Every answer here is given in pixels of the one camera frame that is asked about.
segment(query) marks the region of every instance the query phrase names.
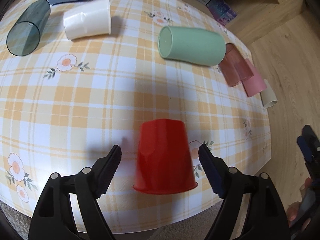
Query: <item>pink cup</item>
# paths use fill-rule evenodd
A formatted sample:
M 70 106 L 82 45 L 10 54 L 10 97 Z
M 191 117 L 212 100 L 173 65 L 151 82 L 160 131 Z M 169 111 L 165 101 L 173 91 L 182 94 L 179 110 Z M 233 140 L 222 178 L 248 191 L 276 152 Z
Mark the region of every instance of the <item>pink cup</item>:
M 251 68 L 253 72 L 253 77 L 243 81 L 243 86 L 244 86 L 245 92 L 247 93 L 247 96 L 252 97 L 260 93 L 261 91 L 265 90 L 267 86 L 263 81 L 257 68 L 251 63 L 251 61 L 249 59 L 245 59 L 245 61 Z
M 226 44 L 226 54 L 219 66 L 229 87 L 234 87 L 253 76 L 249 65 L 232 43 Z

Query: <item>yellow plaid pattern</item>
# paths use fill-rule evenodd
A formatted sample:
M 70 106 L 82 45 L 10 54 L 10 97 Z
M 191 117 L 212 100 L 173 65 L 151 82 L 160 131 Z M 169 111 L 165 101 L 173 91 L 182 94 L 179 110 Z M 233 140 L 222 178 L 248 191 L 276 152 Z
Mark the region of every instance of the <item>yellow plaid pattern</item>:
M 51 173 L 75 174 L 118 144 L 122 162 L 98 203 L 114 233 L 136 232 L 186 219 L 219 200 L 197 158 L 201 143 L 248 174 L 270 159 L 268 114 L 259 95 L 247 98 L 241 85 L 229 88 L 218 66 L 167 61 L 157 51 L 163 25 L 191 26 L 221 33 L 251 59 L 215 20 L 180 0 L 110 0 L 111 35 L 72 42 L 63 12 L 83 2 L 54 5 L 38 48 L 15 57 L 7 34 L 34 1 L 21 1 L 0 23 L 2 201 L 32 216 Z M 197 188 L 175 195 L 132 189 L 139 127 L 156 118 L 185 122 Z M 78 229 L 85 231 L 75 196 L 72 201 Z

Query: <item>white cup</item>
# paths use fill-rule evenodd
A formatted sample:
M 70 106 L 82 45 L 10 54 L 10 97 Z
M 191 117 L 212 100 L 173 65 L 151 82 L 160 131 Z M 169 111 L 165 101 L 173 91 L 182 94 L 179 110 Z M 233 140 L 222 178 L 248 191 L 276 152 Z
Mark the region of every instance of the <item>white cup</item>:
M 268 80 L 264 79 L 265 84 L 267 85 L 267 88 L 260 92 L 262 104 L 265 108 L 274 106 L 278 99 L 276 97 L 276 94 L 272 90 L 272 87 L 270 86 Z
M 63 15 L 69 40 L 111 33 L 110 0 L 94 0 L 72 8 Z

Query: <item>flower print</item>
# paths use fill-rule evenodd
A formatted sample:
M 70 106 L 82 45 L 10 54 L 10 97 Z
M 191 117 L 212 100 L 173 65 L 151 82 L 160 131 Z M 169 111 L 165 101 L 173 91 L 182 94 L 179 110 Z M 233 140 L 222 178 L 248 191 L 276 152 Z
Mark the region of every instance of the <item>flower print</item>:
M 153 22 L 160 25 L 160 26 L 167 26 L 169 23 L 173 22 L 170 18 L 164 17 L 164 14 L 162 12 L 154 11 L 154 14 L 151 12 L 146 12 L 145 13 L 152 18 Z
M 155 11 L 153 12 L 153 16 L 156 16 L 156 17 L 164 17 L 164 13 L 155 10 Z
M 182 10 L 184 12 L 189 12 L 190 11 L 189 10 L 189 6 L 186 3 L 184 5 L 182 5 L 182 6 L 179 6 L 178 9 Z
M 212 151 L 211 147 L 212 147 L 214 141 L 210 141 L 210 142 L 204 141 L 203 143 L 208 147 L 208 149 L 210 151 Z M 198 141 L 198 140 L 191 141 L 189 143 L 189 150 L 190 150 L 190 155 L 192 158 L 193 172 L 198 179 L 200 178 L 198 171 L 202 171 L 201 163 L 199 160 L 199 147 L 200 147 L 200 145 L 202 145 L 202 143 L 200 143 L 200 141 Z
M 77 57 L 75 55 L 65 54 L 57 61 L 57 68 L 50 68 L 50 70 L 47 71 L 47 74 L 45 74 L 43 77 L 48 77 L 48 79 L 54 78 L 54 76 L 56 75 L 56 71 L 59 70 L 60 72 L 67 72 L 70 71 L 72 67 L 80 68 L 82 72 L 84 72 L 84 68 L 90 69 L 88 66 L 89 63 L 86 63 L 84 65 L 83 62 L 80 62 L 78 65 L 76 65 L 76 63 Z
M 24 179 L 23 163 L 17 154 L 11 153 L 8 157 L 8 163 L 10 165 L 10 174 L 12 181 L 22 181 Z
M 17 185 L 16 189 L 17 189 L 17 193 L 18 193 L 19 198 L 21 200 L 23 200 L 25 203 L 28 203 L 29 197 L 28 197 L 26 190 L 23 187 L 21 187 L 20 185 Z
M 224 26 L 222 26 L 220 23 L 218 23 L 218 28 L 220 29 L 221 32 L 223 32 L 224 34 L 226 34 L 228 36 L 227 29 Z
M 247 140 L 251 138 L 251 135 L 252 135 L 250 119 L 249 118 L 244 119 L 243 125 L 244 125 L 244 138 Z
M 264 144 L 264 147 L 262 148 L 262 152 L 264 153 L 267 148 L 268 148 L 268 145 L 267 145 L 267 143 L 265 143 L 265 144 Z
M 76 63 L 77 58 L 75 55 L 66 54 L 57 61 L 57 69 L 61 72 L 70 71 L 72 69 L 72 66 Z
M 155 22 L 156 24 L 160 25 L 160 26 L 167 26 L 168 25 L 168 21 L 166 21 L 165 19 L 161 18 L 161 17 L 157 17 L 154 16 L 152 18 L 153 22 Z
M 29 174 L 25 173 L 22 160 L 17 154 L 11 153 L 9 155 L 8 164 L 10 165 L 10 169 L 6 171 L 7 174 L 5 175 L 5 177 L 9 180 L 10 185 L 11 185 L 11 182 L 15 185 L 17 181 L 23 181 L 24 185 L 28 186 L 30 190 L 32 189 L 32 187 L 35 190 L 38 190 L 36 185 L 33 185 L 31 183 L 33 179 L 28 178 Z
M 196 160 L 199 158 L 198 151 L 199 151 L 200 145 L 201 143 L 197 140 L 189 143 L 189 150 L 190 150 L 192 160 Z

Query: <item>beige cup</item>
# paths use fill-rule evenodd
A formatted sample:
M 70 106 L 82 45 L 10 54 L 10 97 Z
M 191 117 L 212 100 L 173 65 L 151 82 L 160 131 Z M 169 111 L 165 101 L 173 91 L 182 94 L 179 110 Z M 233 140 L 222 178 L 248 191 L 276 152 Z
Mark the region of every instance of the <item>beige cup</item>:
M 268 108 L 268 107 L 274 106 L 278 102 L 278 99 L 276 97 L 276 94 L 273 92 L 268 80 L 264 79 L 264 82 L 267 88 L 261 91 L 260 95 L 261 95 L 263 106 Z

